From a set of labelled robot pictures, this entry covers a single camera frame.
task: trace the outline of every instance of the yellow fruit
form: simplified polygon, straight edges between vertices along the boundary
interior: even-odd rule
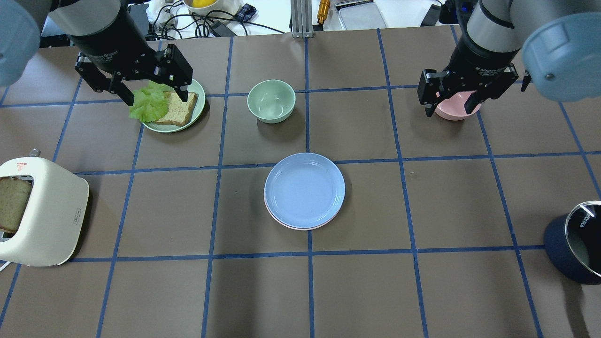
[[[215,3],[217,0],[192,0],[192,7],[202,8]]]

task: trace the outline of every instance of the blue tape grid line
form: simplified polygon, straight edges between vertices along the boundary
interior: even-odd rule
[[[313,251],[313,237],[309,241],[308,248],[311,251],[280,251],[271,253],[249,253],[249,254],[194,254],[180,256],[133,256],[117,257],[117,262],[161,262],[164,260],[208,260],[215,259],[252,259],[270,257],[308,257],[308,256],[357,256],[377,254],[413,254],[413,249],[369,249],[369,250],[325,250]],[[521,245],[520,250],[544,250],[543,245]],[[468,253],[488,251],[513,251],[513,246],[503,247],[458,247],[458,248],[417,248],[418,253]],[[111,257],[81,257],[73,258],[71,263],[110,262]]]
[[[217,228],[217,214],[219,206],[219,189],[221,187],[221,170],[224,157],[225,125],[227,122],[228,97],[230,92],[231,58],[234,49],[234,37],[230,37],[230,50],[228,52],[227,75],[225,77],[224,115],[221,122],[221,141],[219,143],[219,168],[217,169],[217,184],[215,185],[215,201],[213,202],[213,222],[211,225],[211,243],[209,246],[209,262],[207,264],[207,279],[204,291],[204,310],[201,326],[201,337],[207,336],[207,323],[209,317],[209,301],[211,292],[211,277],[213,272],[213,253],[215,252],[215,231]]]
[[[311,151],[310,143],[310,109],[309,109],[309,38],[305,37],[305,151]],[[313,231],[307,231],[307,265],[309,288],[309,335],[315,338],[315,311],[313,297]]]
[[[349,88],[322,88],[322,89],[303,89],[303,90],[295,90],[294,92],[297,94],[310,94],[310,93],[331,93],[331,92],[340,92],[340,91],[363,91],[363,90],[386,90],[390,89],[408,89],[408,88],[417,88],[418,85],[391,85],[389,87],[379,86],[379,87],[349,87]],[[228,97],[233,96],[247,96],[248,93],[229,93]],[[225,97],[225,94],[207,94],[207,97]],[[85,101],[75,101],[75,105],[89,105],[94,103],[114,103],[114,102],[122,102],[120,99],[110,99],[110,100],[85,100]],[[71,102],[48,102],[48,103],[18,103],[14,105],[2,105],[0,103],[0,108],[26,108],[26,107],[35,107],[35,106],[59,106],[59,105],[70,105]]]
[[[588,174],[591,176],[591,180],[593,180],[593,186],[595,187],[595,190],[597,191],[597,196],[599,198],[601,198],[601,189],[599,189],[599,184],[597,183],[597,179],[595,177],[595,174],[593,173],[593,168],[591,167],[591,164],[588,161],[587,155],[584,152],[582,143],[580,143],[580,140],[578,139],[578,136],[576,134],[576,129],[574,128],[574,125],[572,125],[572,121],[570,120],[570,117],[567,114],[566,107],[564,107],[563,103],[561,103],[561,102],[559,102],[559,106],[560,106],[560,109],[561,109],[561,112],[562,112],[564,118],[566,119],[567,125],[570,128],[570,132],[572,132],[572,136],[574,136],[574,141],[576,142],[576,145],[578,146],[578,150],[580,151],[578,154],[582,155],[584,164],[587,166]]]
[[[0,327],[2,327],[2,323],[4,323],[4,316],[6,315],[6,310],[8,309],[8,303],[10,303],[10,298],[13,295],[14,286],[17,284],[17,278],[19,277],[20,270],[21,264],[17,264],[17,268],[14,270],[13,281],[10,283],[10,289],[8,290],[6,300],[4,301],[4,306],[2,307],[2,314],[0,315]]]
[[[457,34],[455,33],[455,28],[453,26],[450,26],[451,28],[451,33],[453,34],[453,39],[455,39],[455,44],[458,42],[457,41]],[[522,254],[520,254],[520,248],[517,244],[517,238],[513,229],[513,223],[511,222],[511,216],[509,214],[509,208],[507,207],[507,201],[505,200],[505,194],[503,192],[503,187],[501,185],[501,180],[499,178],[499,172],[497,170],[496,167],[496,163],[495,163],[495,155],[493,155],[492,152],[492,148],[490,146],[490,142],[488,139],[488,135],[486,134],[486,128],[484,127],[484,121],[482,120],[482,115],[480,114],[480,111],[477,112],[477,117],[478,117],[478,123],[480,124],[480,129],[482,130],[482,136],[484,137],[484,143],[486,144],[486,151],[488,153],[488,156],[490,158],[490,164],[493,170],[493,174],[495,175],[495,180],[496,180],[496,186],[497,189],[499,191],[499,196],[501,198],[501,203],[503,205],[503,210],[505,212],[505,219],[507,221],[507,227],[509,229],[509,233],[511,235],[511,241],[513,243],[513,250],[515,252],[516,255],[516,259],[517,259],[517,264],[519,266],[520,269],[520,275],[522,276],[522,283],[524,285],[524,289],[526,292],[526,297],[528,298],[528,304],[530,306],[530,312],[532,314],[532,319],[534,321],[534,326],[536,328],[536,332],[537,335],[539,337],[543,337],[543,332],[540,328],[540,323],[538,321],[538,315],[536,312],[536,307],[534,305],[534,300],[532,299],[532,293],[530,291],[530,286],[528,283],[528,277],[526,276],[526,269],[524,268],[523,265],[523,261],[522,261]]]
[[[601,152],[584,152],[586,155],[601,155]],[[502,154],[493,155],[495,159],[499,158],[533,158],[533,157],[554,157],[554,156],[581,156],[579,152],[567,153],[539,153],[539,154]],[[489,155],[466,155],[466,156],[425,156],[416,158],[402,158],[403,162],[413,161],[458,161],[469,159],[489,159]],[[389,163],[397,162],[397,158],[376,158],[376,159],[349,159],[337,160],[335,164],[360,164],[360,163]],[[165,168],[140,168],[132,170],[108,170],[108,171],[79,171],[77,175],[115,175],[134,173],[154,173],[160,171],[189,171],[189,170],[216,170],[216,169],[244,169],[244,168],[267,168],[273,167],[276,163],[257,163],[257,164],[232,164],[232,165],[207,165],[204,167],[165,167]]]
[[[419,313],[421,316],[421,325],[424,332],[424,337],[428,338],[428,324],[426,320],[426,308],[424,306],[424,295],[421,287],[421,277],[419,275],[419,263],[418,263],[418,250],[417,245],[415,243],[415,234],[413,232],[413,221],[411,218],[411,209],[409,204],[409,194],[407,193],[407,186],[405,184],[405,169],[403,164],[403,153],[401,151],[400,143],[398,141],[398,130],[397,130],[397,121],[396,116],[394,114],[394,102],[392,99],[392,88],[390,86],[390,76],[388,73],[388,63],[386,62],[386,52],[384,50],[384,44],[382,41],[382,33],[380,29],[376,30],[378,42],[380,44],[380,53],[382,54],[382,63],[384,65],[384,74],[386,76],[386,89],[388,91],[388,102],[390,105],[390,116],[392,119],[392,131],[394,133],[394,142],[397,147],[397,155],[398,155],[398,166],[400,169],[401,175],[401,185],[403,187],[403,198],[405,203],[405,212],[407,213],[407,224],[409,226],[409,238],[411,241],[411,252],[413,255],[413,270],[415,272],[415,285],[417,289],[417,297],[419,301]]]
[[[6,87],[6,88],[4,88],[4,92],[3,92],[3,94],[2,94],[2,98],[0,99],[0,106],[2,106],[2,103],[4,103],[4,99],[6,99],[6,95],[8,94],[8,89],[9,89],[9,88],[10,88],[10,86],[9,86],[9,87]]]
[[[119,252],[119,245],[121,244],[121,234],[123,233],[123,225],[125,224],[125,217],[127,215],[127,207],[129,205],[129,198],[132,193],[132,186],[133,186],[133,180],[134,180],[134,176],[135,176],[136,162],[138,161],[140,144],[142,143],[143,134],[144,134],[144,125],[140,124],[140,130],[138,132],[138,141],[136,143],[136,152],[134,153],[134,156],[133,156],[132,170],[131,170],[131,173],[129,174],[129,183],[127,184],[127,192],[125,195],[125,201],[123,203],[123,210],[121,211],[121,220],[119,221],[119,228],[117,230],[117,238],[115,240],[115,247],[113,249],[113,254],[111,257],[111,267],[109,268],[109,275],[106,279],[105,294],[102,299],[102,307],[100,309],[100,318],[98,320],[98,327],[96,329],[96,338],[100,338],[100,335],[102,334],[102,325],[104,324],[106,305],[108,302],[109,293],[111,291],[112,276],[115,271],[115,264],[117,262],[117,253]]]
[[[67,117],[65,118],[65,123],[63,124],[63,129],[61,130],[61,136],[58,138],[58,142],[56,144],[56,149],[54,151],[54,155],[52,156],[52,162],[56,162],[56,158],[58,157],[58,152],[61,148],[61,144],[63,143],[63,138],[65,137],[65,131],[67,130],[67,125],[69,124],[69,120],[71,119],[71,113],[73,112],[73,107],[75,106],[75,99],[77,98],[77,94],[79,93],[79,89],[81,88],[81,82],[83,78],[79,78],[77,83],[77,87],[75,88],[75,93],[73,94],[73,99],[71,100],[71,104],[69,106],[69,111],[67,112]]]

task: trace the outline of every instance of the black device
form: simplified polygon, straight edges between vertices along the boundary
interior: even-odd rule
[[[441,16],[441,7],[437,5],[431,5],[428,13],[421,22],[421,26],[434,26],[438,22],[438,18]]]
[[[240,22],[248,22],[252,19],[252,17],[257,13],[257,9],[253,5],[244,4],[242,8],[236,12],[234,15],[234,19]]]
[[[227,28],[221,21],[215,21],[209,27],[216,37],[237,36],[236,33],[232,32],[231,29]]]

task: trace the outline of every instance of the white toaster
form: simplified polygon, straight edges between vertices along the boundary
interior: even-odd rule
[[[0,165],[0,177],[32,181],[31,195],[17,232],[0,239],[0,259],[29,266],[60,265],[77,246],[88,203],[88,182],[39,157]]]

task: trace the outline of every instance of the blue plate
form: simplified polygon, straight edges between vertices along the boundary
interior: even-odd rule
[[[314,153],[299,153],[286,157],[269,173],[265,205],[281,224],[312,230],[336,216],[344,190],[342,173],[332,161]]]

